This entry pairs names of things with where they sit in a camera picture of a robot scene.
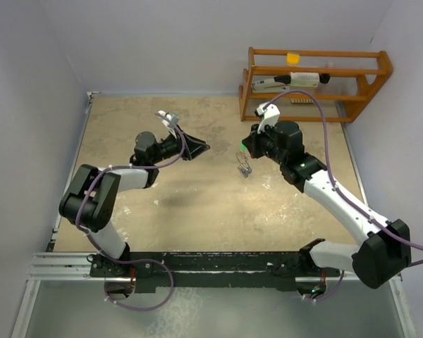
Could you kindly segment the wooden rack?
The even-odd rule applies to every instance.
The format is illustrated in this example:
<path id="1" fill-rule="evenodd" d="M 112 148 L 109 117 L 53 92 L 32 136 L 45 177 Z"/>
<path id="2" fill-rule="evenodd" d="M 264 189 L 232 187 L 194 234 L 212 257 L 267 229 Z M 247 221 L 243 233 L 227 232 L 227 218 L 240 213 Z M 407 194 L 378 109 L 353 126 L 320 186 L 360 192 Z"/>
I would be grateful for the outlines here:
<path id="1" fill-rule="evenodd" d="M 300 54 L 297 66 L 286 64 L 287 53 Z M 351 123 L 363 112 L 393 73 L 393 64 L 386 51 L 311 51 L 294 49 L 248 49 L 248 65 L 239 87 L 240 119 L 253 120 L 247 109 L 250 100 L 268 101 L 280 93 L 254 93 L 252 82 L 279 75 L 328 73 L 327 84 L 315 88 L 293 87 L 285 91 L 285 99 L 332 101 L 343 106 L 341 117 L 331 122 Z"/>

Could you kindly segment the small black object on rack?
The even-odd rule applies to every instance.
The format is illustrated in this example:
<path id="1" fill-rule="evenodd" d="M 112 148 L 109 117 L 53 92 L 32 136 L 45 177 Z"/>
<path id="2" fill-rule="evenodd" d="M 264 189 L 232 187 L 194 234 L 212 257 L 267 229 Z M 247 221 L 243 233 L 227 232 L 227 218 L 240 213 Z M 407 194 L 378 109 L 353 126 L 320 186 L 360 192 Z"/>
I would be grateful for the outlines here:
<path id="1" fill-rule="evenodd" d="M 331 76 L 328 73 L 319 74 L 319 82 L 322 84 L 327 84 L 330 79 L 331 79 Z"/>

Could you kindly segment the white stapler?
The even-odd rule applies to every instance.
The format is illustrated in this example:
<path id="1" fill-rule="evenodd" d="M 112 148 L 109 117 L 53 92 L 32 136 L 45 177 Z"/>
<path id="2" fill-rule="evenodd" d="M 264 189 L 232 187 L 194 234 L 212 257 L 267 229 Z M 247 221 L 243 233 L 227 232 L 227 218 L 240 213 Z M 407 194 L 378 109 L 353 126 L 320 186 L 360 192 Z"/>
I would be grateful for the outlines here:
<path id="1" fill-rule="evenodd" d="M 252 82 L 251 90 L 254 93 L 281 93 L 289 90 L 290 75 L 279 75 Z"/>

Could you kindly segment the yellow block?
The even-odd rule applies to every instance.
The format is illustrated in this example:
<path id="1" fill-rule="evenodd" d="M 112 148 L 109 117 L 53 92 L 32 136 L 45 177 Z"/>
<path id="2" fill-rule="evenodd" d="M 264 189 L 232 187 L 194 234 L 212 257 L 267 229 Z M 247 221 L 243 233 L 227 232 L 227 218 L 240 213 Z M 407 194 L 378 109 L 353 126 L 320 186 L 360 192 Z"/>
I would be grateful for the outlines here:
<path id="1" fill-rule="evenodd" d="M 297 66 L 300 62 L 300 54 L 287 53 L 286 64 L 288 66 Z"/>

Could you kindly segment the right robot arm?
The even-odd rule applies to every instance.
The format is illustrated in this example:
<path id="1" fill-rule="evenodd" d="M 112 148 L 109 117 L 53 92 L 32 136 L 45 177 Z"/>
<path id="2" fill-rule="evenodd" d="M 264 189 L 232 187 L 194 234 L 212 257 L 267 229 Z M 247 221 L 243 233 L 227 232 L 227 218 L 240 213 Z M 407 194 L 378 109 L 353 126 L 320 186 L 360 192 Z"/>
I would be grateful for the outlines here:
<path id="1" fill-rule="evenodd" d="M 323 268 L 346 270 L 377 289 L 410 267 L 410 228 L 401 219 L 390 221 L 371 210 L 339 184 L 329 166 L 305 151 L 297 123 L 254 124 L 242 143 L 251 158 L 276 163 L 288 184 L 323 206 L 355 240 L 353 245 L 318 240 L 300 257 L 304 274 L 316 275 Z"/>

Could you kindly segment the white box with red label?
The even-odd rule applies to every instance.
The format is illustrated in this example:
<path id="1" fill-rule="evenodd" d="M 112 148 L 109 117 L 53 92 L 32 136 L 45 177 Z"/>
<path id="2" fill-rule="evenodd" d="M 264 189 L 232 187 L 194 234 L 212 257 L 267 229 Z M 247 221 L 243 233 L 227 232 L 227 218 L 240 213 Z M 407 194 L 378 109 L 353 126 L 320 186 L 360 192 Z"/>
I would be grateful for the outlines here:
<path id="1" fill-rule="evenodd" d="M 319 73 L 292 72 L 290 74 L 290 85 L 293 87 L 315 88 L 319 84 Z"/>

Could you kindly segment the strip of staples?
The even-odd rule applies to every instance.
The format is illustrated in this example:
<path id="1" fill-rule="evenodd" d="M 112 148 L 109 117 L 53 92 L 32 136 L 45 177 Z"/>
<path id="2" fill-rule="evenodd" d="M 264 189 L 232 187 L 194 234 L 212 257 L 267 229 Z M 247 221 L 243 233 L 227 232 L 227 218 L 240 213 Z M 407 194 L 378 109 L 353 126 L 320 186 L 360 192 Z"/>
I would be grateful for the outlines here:
<path id="1" fill-rule="evenodd" d="M 292 104 L 313 104 L 313 100 L 311 99 L 291 99 L 290 102 Z"/>

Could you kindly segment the large silver keyring with clips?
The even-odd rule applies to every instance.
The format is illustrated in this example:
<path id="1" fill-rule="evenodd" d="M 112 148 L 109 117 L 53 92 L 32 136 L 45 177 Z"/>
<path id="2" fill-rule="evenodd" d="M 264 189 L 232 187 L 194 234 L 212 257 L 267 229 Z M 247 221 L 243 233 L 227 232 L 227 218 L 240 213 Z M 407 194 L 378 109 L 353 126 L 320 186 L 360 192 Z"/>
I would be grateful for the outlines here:
<path id="1" fill-rule="evenodd" d="M 237 166 L 238 171 L 240 172 L 240 174 L 244 178 L 248 178 L 250 176 L 250 174 L 252 173 L 252 168 L 251 168 L 251 166 L 250 166 L 250 164 L 248 162 L 248 159 L 247 159 L 247 156 L 246 156 L 245 152 L 244 151 L 238 151 L 235 154 L 235 157 L 238 160 L 238 166 Z M 250 174 L 248 176 L 244 176 L 243 175 L 243 169 L 249 170 L 250 171 Z"/>

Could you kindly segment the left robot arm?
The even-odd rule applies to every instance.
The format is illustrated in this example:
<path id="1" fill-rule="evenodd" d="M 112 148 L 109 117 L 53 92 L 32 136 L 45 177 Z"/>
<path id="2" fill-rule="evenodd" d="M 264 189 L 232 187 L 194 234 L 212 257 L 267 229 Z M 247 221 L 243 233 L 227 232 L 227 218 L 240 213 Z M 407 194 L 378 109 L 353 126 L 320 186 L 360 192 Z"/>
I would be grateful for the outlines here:
<path id="1" fill-rule="evenodd" d="M 151 132 L 141 132 L 135 138 L 134 154 L 128 165 L 111 168 L 81 165 L 61 199 L 59 214 L 107 258 L 109 271 L 123 276 L 130 270 L 131 259 L 128 243 L 121 239 L 111 221 L 117 195 L 152 187 L 159 169 L 173 163 L 162 165 L 162 161 L 191 161 L 209 149 L 206 142 L 182 132 L 159 141 Z"/>

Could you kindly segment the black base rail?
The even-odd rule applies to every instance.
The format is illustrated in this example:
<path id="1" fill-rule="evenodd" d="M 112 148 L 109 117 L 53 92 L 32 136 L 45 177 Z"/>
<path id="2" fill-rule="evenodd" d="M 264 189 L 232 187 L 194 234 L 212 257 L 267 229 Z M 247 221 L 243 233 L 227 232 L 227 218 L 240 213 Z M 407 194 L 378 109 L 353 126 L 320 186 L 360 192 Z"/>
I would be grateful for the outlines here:
<path id="1" fill-rule="evenodd" d="M 320 281 L 338 277 L 334 268 L 319 268 L 304 251 L 253 252 L 131 252 L 132 265 L 117 264 L 96 253 L 90 254 L 90 276 L 136 279 L 136 293 L 154 293 L 159 287 L 270 288 L 295 291 L 300 278 Z"/>

